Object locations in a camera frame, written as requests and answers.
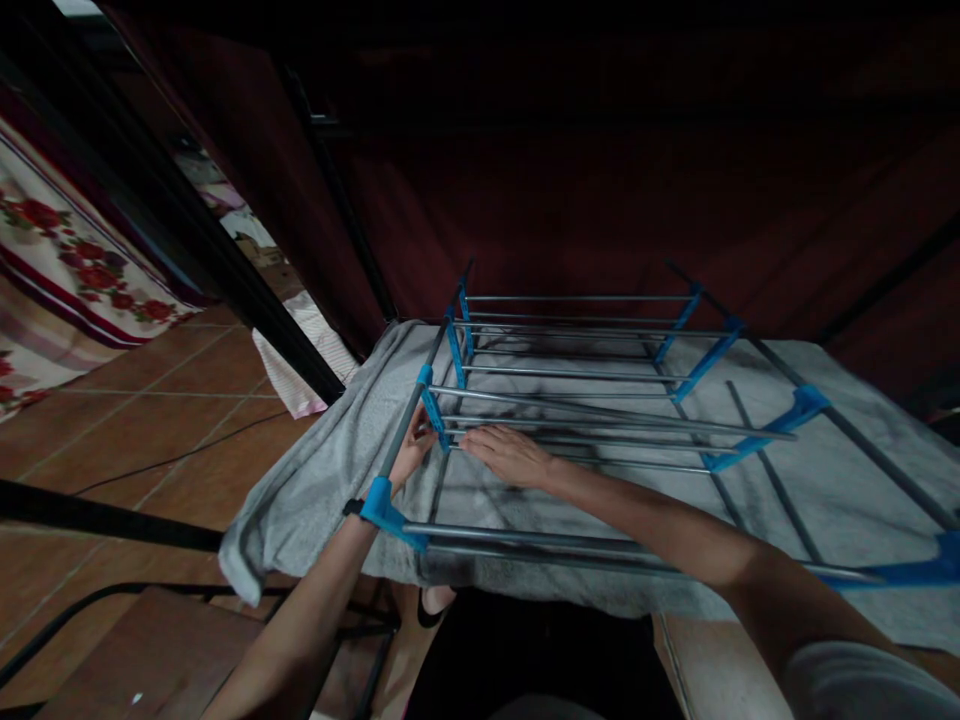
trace floral fabric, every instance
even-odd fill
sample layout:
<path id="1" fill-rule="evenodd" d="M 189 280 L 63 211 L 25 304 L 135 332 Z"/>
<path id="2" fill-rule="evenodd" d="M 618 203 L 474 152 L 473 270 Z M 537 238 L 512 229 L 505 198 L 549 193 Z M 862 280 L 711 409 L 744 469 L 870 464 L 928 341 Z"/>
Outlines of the floral fabric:
<path id="1" fill-rule="evenodd" d="M 200 308 L 0 117 L 0 422 Z"/>

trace right hand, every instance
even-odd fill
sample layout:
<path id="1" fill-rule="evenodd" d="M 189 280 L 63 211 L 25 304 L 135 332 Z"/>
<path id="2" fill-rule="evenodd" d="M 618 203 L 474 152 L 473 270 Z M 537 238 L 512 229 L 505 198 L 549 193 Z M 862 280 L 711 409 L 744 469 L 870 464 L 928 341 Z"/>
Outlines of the right hand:
<path id="1" fill-rule="evenodd" d="M 542 488 L 554 459 L 526 435 L 504 425 L 473 428 L 460 440 L 460 447 L 505 483 L 524 488 Z"/>

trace blue plastic joint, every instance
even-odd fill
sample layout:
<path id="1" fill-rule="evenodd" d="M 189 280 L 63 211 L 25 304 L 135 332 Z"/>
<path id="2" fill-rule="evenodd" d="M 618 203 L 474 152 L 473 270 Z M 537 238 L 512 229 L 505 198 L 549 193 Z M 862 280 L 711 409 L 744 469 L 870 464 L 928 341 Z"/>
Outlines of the blue plastic joint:
<path id="1" fill-rule="evenodd" d="M 440 447 L 445 453 L 450 452 L 450 436 L 447 435 L 447 429 L 443 425 L 443 415 L 440 414 L 440 405 L 437 398 L 430 392 L 430 386 L 433 384 L 433 367 L 424 365 L 420 368 L 420 375 L 417 382 L 423 383 L 423 390 L 420 391 L 420 399 L 423 400 L 423 406 L 427 409 L 427 415 L 430 417 L 430 424 L 440 436 Z"/>
<path id="2" fill-rule="evenodd" d="M 793 391 L 793 407 L 787 410 L 776 420 L 767 423 L 763 429 L 772 432 L 792 432 L 801 425 L 819 415 L 825 408 L 830 407 L 830 401 L 813 385 L 801 385 Z M 708 455 L 704 453 L 703 464 L 711 472 L 720 472 L 731 465 L 752 455 L 772 442 L 770 438 L 749 437 L 741 440 L 734 449 L 736 455 Z"/>
<path id="3" fill-rule="evenodd" d="M 687 321 L 690 319 L 690 316 L 693 315 L 693 311 L 697 309 L 697 305 L 700 304 L 700 294 L 703 292 L 703 285 L 700 283 L 691 283 L 690 284 L 690 294 L 693 295 L 692 298 L 687 302 L 686 307 L 683 308 L 683 312 L 680 313 L 680 317 L 677 318 L 677 321 L 673 324 L 674 330 L 682 330 L 683 326 L 687 324 Z M 673 345 L 673 341 L 677 339 L 676 335 L 671 335 L 667 338 L 666 342 L 660 346 L 660 350 L 657 352 L 657 357 L 654 358 L 653 362 L 659 365 L 667 357 L 667 350 L 670 349 L 670 346 Z"/>
<path id="4" fill-rule="evenodd" d="M 673 399 L 675 403 L 682 402 L 683 399 L 690 394 L 690 391 L 700 382 L 700 378 L 706 375 L 707 371 L 716 365 L 720 358 L 726 354 L 727 350 L 733 346 L 746 326 L 740 318 L 730 315 L 723 321 L 723 327 L 729 330 L 730 334 L 726 337 L 718 338 L 713 344 L 713 347 L 707 351 L 707 354 L 700 358 L 700 362 L 690 371 L 690 379 L 685 380 L 683 384 L 677 388 L 676 397 Z"/>
<path id="5" fill-rule="evenodd" d="M 360 517 L 400 538 L 408 545 L 412 545 L 417 552 L 426 551 L 428 542 L 426 535 L 411 535 L 403 531 L 407 519 L 391 504 L 392 493 L 393 483 L 390 482 L 390 478 L 383 475 L 375 477 L 370 486 L 370 492 L 367 493 L 367 499 L 363 503 L 363 509 L 360 510 Z"/>
<path id="6" fill-rule="evenodd" d="M 467 305 L 467 279 L 460 278 L 460 312 L 463 313 L 463 321 L 470 322 L 470 306 Z M 477 350 L 473 344 L 473 328 L 464 328 L 464 336 L 467 340 L 467 357 L 472 358 Z"/>
<path id="7" fill-rule="evenodd" d="M 823 578 L 823 581 L 836 590 L 960 585 L 960 531 L 952 530 L 937 535 L 937 545 L 940 547 L 940 552 L 933 560 L 857 568 L 879 576 L 885 581 L 880 584 L 838 578 Z"/>
<path id="8" fill-rule="evenodd" d="M 463 371 L 463 357 L 460 354 L 460 338 L 457 336 L 457 328 L 453 325 L 453 306 L 447 308 L 447 340 L 450 341 L 450 356 L 453 358 L 453 366 L 457 370 L 457 387 L 461 390 L 467 387 L 467 374 Z"/>

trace drying rack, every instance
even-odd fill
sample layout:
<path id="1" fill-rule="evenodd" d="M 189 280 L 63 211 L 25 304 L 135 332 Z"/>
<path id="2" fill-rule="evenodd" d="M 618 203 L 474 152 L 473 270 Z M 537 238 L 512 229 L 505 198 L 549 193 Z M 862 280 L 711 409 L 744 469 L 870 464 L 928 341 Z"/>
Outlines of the drying rack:
<path id="1" fill-rule="evenodd" d="M 467 278 L 473 260 L 467 266 L 453 294 L 449 307 L 433 344 L 427 353 L 424 365 L 414 385 L 410 399 L 397 426 L 391 445 L 384 459 L 380 474 L 374 479 L 361 516 L 381 529 L 395 535 L 410 544 L 417 552 L 445 552 L 473 557 L 491 557 L 505 560 L 531 563 L 548 563 L 572 567 L 613 570 L 645 575 L 685 578 L 683 573 L 664 563 L 655 555 L 631 540 L 586 537 L 519 530 L 495 530 L 459 525 L 443 525 L 433 522 L 439 504 L 443 477 L 446 474 L 450 453 L 459 450 L 453 438 L 462 435 L 471 426 L 495 422 L 498 424 L 536 428 L 576 428 L 595 430 L 622 430 L 630 432 L 650 431 L 657 435 L 686 434 L 691 442 L 678 442 L 662 439 L 611 438 L 608 436 L 582 435 L 535 435 L 538 441 L 547 445 L 590 445 L 625 446 L 632 448 L 650 448 L 658 451 L 677 451 L 689 455 L 699 454 L 700 465 L 669 464 L 636 460 L 617 460 L 608 458 L 582 457 L 554 452 L 559 457 L 584 464 L 622 466 L 678 473 L 706 475 L 717 490 L 730 520 L 741 530 L 747 532 L 743 518 L 733 503 L 730 494 L 720 477 L 726 468 L 740 462 L 743 458 L 757 454 L 773 489 L 790 519 L 809 559 L 798 559 L 801 564 L 835 588 L 883 588 L 921 585 L 960 584 L 960 523 L 942 508 L 912 478 L 894 465 L 876 448 L 857 428 L 850 423 L 829 400 L 807 383 L 793 368 L 787 365 L 763 341 L 747 338 L 754 347 L 795 386 L 793 405 L 782 415 L 757 428 L 747 415 L 736 387 L 727 382 L 731 399 L 740 415 L 742 425 L 691 420 L 683 408 L 683 400 L 730 349 L 745 335 L 743 322 L 724 308 L 702 285 L 691 280 L 680 268 L 669 261 L 668 267 L 680 277 L 689 288 L 685 295 L 585 295 L 585 296 L 484 296 L 467 294 Z M 602 303 L 682 303 L 677 317 L 671 318 L 633 318 L 633 317 L 597 317 L 582 315 L 535 315 L 525 313 L 500 313 L 477 311 L 477 306 L 485 303 L 550 303 L 564 304 L 588 302 Z M 718 330 L 686 329 L 697 307 L 702 301 L 711 304 L 724 318 L 724 327 Z M 553 324 L 530 324 L 529 321 L 553 321 Z M 651 365 L 654 374 L 635 374 L 622 372 L 579 371 L 569 369 L 526 368 L 512 366 L 491 366 L 476 364 L 478 354 L 502 354 L 512 356 L 536 355 L 535 353 L 514 352 L 510 349 L 481 348 L 481 338 L 496 336 L 504 339 L 549 338 L 550 340 L 587 339 L 602 342 L 638 342 L 643 347 L 643 355 L 631 356 L 631 361 Z M 671 345 L 677 337 L 711 338 L 713 344 L 694 368 L 685 375 L 671 375 L 664 369 L 663 363 Z M 433 362 L 444 339 L 450 344 L 453 364 L 456 369 L 457 387 L 434 384 Z M 602 360 L 603 356 L 589 359 Z M 565 393 L 567 398 L 593 398 L 612 396 L 624 398 L 669 400 L 673 404 L 676 417 L 624 411 L 605 408 L 598 405 L 584 405 L 553 399 L 543 394 L 501 394 L 471 390 L 468 378 L 475 373 L 499 373 L 526 375 L 534 377 L 564 377 L 590 380 L 630 381 L 649 383 L 658 386 L 660 392 L 651 393 Z M 444 414 L 438 402 L 443 395 L 454 396 L 456 402 L 453 411 Z M 502 418 L 482 415 L 460 414 L 460 404 L 464 398 L 474 398 L 492 402 L 511 403 L 519 406 L 533 406 L 564 412 L 577 412 L 590 415 L 596 420 L 556 420 L 541 418 Z M 407 427 L 423 402 L 430 417 L 430 423 L 439 434 L 439 445 L 443 451 L 440 467 L 440 482 L 433 498 L 430 522 L 411 522 L 391 504 L 392 484 L 389 474 L 399 453 Z M 798 437 L 795 430 L 801 428 L 814 417 L 823 414 L 828 417 L 864 454 L 903 490 L 924 512 L 926 512 L 944 531 L 936 536 L 940 552 L 932 560 L 913 563 L 870 567 L 846 567 L 824 562 L 823 556 L 804 524 L 800 513 L 767 457 L 764 447 L 771 442 L 795 442 Z M 739 436 L 743 439 L 734 445 L 714 445 L 709 442 L 713 436 Z"/>

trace hand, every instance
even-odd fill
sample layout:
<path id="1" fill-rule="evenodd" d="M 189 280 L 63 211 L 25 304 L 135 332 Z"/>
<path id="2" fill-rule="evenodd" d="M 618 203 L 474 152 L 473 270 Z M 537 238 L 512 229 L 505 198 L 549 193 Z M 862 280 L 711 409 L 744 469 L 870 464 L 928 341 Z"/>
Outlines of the hand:
<path id="1" fill-rule="evenodd" d="M 543 487 L 553 455 L 523 433 L 504 425 L 473 428 L 460 440 L 460 447 L 486 464 L 508 485 Z"/>
<path id="2" fill-rule="evenodd" d="M 390 482 L 393 483 L 394 490 L 398 490 L 407 478 L 413 475 L 413 471 L 423 462 L 427 451 L 437 441 L 437 433 L 433 430 L 420 430 L 420 426 L 424 424 L 430 427 L 430 417 L 423 403 L 420 403 L 413 417 L 410 418 L 410 425 L 403 438 L 403 445 L 400 446 L 400 453 L 393 463 L 393 470 L 390 471 Z"/>

